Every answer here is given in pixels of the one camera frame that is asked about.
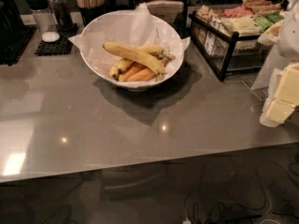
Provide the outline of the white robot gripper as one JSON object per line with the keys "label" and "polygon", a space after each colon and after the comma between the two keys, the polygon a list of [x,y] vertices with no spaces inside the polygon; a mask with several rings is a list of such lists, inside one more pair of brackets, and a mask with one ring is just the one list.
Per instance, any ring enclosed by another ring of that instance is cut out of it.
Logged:
{"label": "white robot gripper", "polygon": [[[278,50],[281,56],[299,61],[299,3],[296,3],[285,17],[278,36]],[[268,85],[260,123],[276,128],[299,106],[299,63],[290,64],[283,71],[275,68]]]}

